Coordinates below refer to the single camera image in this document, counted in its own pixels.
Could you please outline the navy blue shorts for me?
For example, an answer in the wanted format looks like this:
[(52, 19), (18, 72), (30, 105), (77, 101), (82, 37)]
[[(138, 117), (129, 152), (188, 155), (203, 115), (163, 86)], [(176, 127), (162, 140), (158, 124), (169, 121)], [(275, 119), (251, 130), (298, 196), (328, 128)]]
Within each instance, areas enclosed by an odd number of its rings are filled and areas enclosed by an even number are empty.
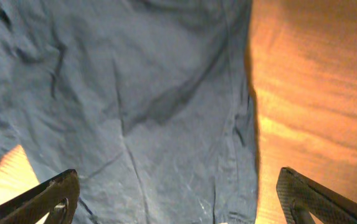
[(75, 169), (75, 223), (253, 223), (252, 2), (0, 1), (0, 158)]

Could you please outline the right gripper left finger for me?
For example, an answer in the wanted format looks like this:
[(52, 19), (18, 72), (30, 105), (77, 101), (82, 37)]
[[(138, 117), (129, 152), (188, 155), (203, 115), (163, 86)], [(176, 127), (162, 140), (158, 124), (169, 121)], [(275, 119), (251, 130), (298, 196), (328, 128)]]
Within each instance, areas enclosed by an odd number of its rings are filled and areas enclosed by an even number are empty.
[(76, 170), (68, 169), (0, 205), (0, 224), (71, 224), (80, 195)]

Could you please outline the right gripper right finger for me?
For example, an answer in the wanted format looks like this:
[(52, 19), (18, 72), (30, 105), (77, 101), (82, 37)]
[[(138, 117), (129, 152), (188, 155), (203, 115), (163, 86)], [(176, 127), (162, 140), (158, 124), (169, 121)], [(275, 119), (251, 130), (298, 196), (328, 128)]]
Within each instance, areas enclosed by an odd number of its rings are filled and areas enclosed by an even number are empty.
[(357, 203), (324, 187), (296, 170), (283, 167), (276, 185), (278, 199), (289, 224), (357, 224)]

